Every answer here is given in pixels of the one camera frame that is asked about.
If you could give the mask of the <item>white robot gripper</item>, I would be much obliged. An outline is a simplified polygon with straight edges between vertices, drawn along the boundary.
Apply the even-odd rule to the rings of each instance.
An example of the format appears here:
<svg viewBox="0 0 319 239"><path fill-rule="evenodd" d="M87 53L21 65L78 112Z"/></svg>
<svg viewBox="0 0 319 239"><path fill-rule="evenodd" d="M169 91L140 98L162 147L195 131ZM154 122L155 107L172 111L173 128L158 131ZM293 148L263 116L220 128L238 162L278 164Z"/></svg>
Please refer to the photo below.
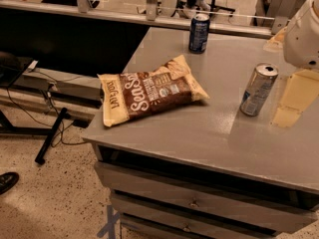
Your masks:
<svg viewBox="0 0 319 239"><path fill-rule="evenodd" d="M292 74L272 123L291 127L319 96L319 0L306 0L289 22L283 43L287 63L305 68Z"/></svg>

